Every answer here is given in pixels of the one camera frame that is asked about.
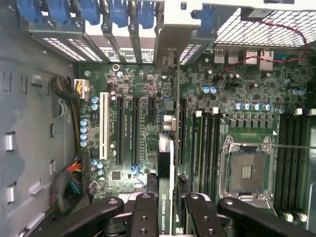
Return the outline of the short PCIe expansion slot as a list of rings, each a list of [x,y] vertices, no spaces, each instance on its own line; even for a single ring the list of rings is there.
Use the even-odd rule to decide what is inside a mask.
[[[156,116],[156,99],[155,97],[148,98],[148,116],[154,118]]]

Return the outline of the white power connector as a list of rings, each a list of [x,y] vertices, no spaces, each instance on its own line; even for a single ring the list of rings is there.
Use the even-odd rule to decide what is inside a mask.
[[[89,98],[89,80],[87,79],[74,79],[74,90],[78,92],[80,99]]]

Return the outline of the black open PC case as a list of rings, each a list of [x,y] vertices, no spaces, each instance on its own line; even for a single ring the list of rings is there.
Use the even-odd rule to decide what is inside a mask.
[[[154,1],[151,29],[137,21],[137,3]],[[316,0],[127,0],[128,26],[139,26],[142,64],[137,64],[128,26],[111,19],[109,0],[98,0],[100,24],[90,25],[71,0],[72,23],[49,15],[45,23],[23,18],[16,0],[0,0],[0,237],[62,237],[65,220],[94,199],[89,191],[89,155],[80,146],[80,104],[74,79],[83,65],[153,67],[162,75],[162,57],[178,50],[178,69],[213,60],[215,49],[273,50],[273,66],[299,63],[316,68]],[[191,12],[215,6],[212,32],[199,37],[201,21]],[[101,25],[113,35],[125,58],[120,62]],[[174,194],[173,234],[184,233]],[[316,149],[310,149],[305,200],[309,219],[290,222],[316,237]]]

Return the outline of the long PCIe expansion slot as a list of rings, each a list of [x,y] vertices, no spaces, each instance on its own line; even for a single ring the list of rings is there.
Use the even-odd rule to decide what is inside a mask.
[[[180,112],[179,112],[179,165],[184,163],[184,146],[186,137],[186,111],[187,111],[187,99],[180,99]]]
[[[124,98],[117,97],[117,165],[122,165],[124,160],[124,135],[125,116]]]
[[[132,161],[131,165],[139,163],[139,128],[140,127],[140,98],[133,98],[132,110]]]

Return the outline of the thin socket locking lever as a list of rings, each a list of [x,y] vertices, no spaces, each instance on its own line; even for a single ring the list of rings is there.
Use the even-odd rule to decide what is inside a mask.
[[[272,144],[272,147],[295,148],[295,149],[316,149],[316,146],[280,145],[280,144]]]

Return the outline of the green motherboard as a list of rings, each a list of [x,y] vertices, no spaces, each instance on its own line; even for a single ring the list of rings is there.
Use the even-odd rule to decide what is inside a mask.
[[[227,135],[236,141],[313,146],[316,109],[311,108],[311,88],[316,68],[299,63],[261,71],[240,65],[229,71],[209,56],[176,72],[180,99],[187,99],[184,163],[179,165],[179,138],[174,194],[178,176],[185,175],[193,192],[193,136],[196,111],[202,111],[199,190],[218,201],[220,152]],[[89,155],[88,191],[94,199],[118,196],[127,200],[147,189],[147,175],[158,177],[158,134],[162,132],[163,98],[170,96],[170,80],[148,66],[83,65],[80,79],[89,80],[89,98],[80,104],[80,146]],[[109,156],[100,159],[100,92],[110,94]],[[117,97],[124,98],[124,160],[117,165]],[[133,98],[140,98],[139,163],[132,161]],[[156,116],[148,116],[148,98],[156,99]],[[274,147],[275,177],[272,204],[278,216],[294,223],[309,219],[305,200],[310,149]],[[112,181],[120,171],[121,180]]]

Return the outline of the blue slot retainer clip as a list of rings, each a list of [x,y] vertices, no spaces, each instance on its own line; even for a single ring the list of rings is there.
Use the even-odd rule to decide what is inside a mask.
[[[137,3],[137,21],[143,29],[151,29],[154,25],[155,2],[139,1]]]
[[[197,30],[199,37],[207,37],[212,32],[215,6],[210,4],[202,4],[201,10],[193,10],[191,17],[201,21],[200,28]]]
[[[72,23],[71,0],[47,0],[49,15],[63,26]]]
[[[128,26],[127,0],[109,0],[109,13],[119,28]]]
[[[45,8],[45,0],[16,0],[19,14],[32,23],[45,23],[42,10]]]
[[[98,0],[79,0],[81,16],[90,25],[100,24],[100,9]]]

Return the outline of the white PCI expansion slot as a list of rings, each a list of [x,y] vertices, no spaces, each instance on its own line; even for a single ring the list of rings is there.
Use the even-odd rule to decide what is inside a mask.
[[[99,150],[100,159],[107,160],[109,156],[109,127],[110,127],[110,94],[100,92],[99,120]]]

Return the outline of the open metal socket cover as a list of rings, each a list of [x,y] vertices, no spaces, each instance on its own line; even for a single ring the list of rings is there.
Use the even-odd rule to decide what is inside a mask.
[[[270,197],[265,194],[258,194],[258,193],[239,194],[237,196],[237,199],[244,201],[248,204],[251,204],[259,208],[260,210],[267,212],[273,216],[277,216],[277,213],[273,207]]]

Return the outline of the CPU socket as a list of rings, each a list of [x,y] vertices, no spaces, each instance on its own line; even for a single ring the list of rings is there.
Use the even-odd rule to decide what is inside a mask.
[[[220,152],[218,198],[258,193],[272,202],[276,167],[272,144],[270,136],[250,142],[227,135]]]

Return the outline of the installed RAM stick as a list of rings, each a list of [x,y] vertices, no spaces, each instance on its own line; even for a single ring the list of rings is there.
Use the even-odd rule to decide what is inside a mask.
[[[200,170],[200,140],[201,140],[201,130],[203,127],[203,116],[202,111],[196,111],[194,117],[194,136],[193,136],[193,192],[198,192],[199,190],[199,170]]]

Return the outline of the metal slot cover bracket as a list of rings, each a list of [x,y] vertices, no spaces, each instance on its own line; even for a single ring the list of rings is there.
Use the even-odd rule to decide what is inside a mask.
[[[142,64],[141,44],[139,38],[139,26],[136,23],[130,23],[128,26],[129,38],[134,51],[137,64]]]
[[[103,23],[101,25],[101,30],[103,32],[103,36],[111,45],[112,49],[114,50],[114,52],[118,56],[119,61],[123,63],[123,62],[125,62],[125,58],[123,56],[123,53],[119,47],[119,44],[118,44],[116,38],[113,35],[112,29],[113,29],[112,21],[109,19],[104,19]]]

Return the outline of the silver rear port block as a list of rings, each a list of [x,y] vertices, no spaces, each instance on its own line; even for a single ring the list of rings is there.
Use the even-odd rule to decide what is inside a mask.
[[[275,52],[267,49],[215,49],[213,62],[216,66],[223,66],[229,71],[240,65],[254,66],[261,71],[271,71]]]

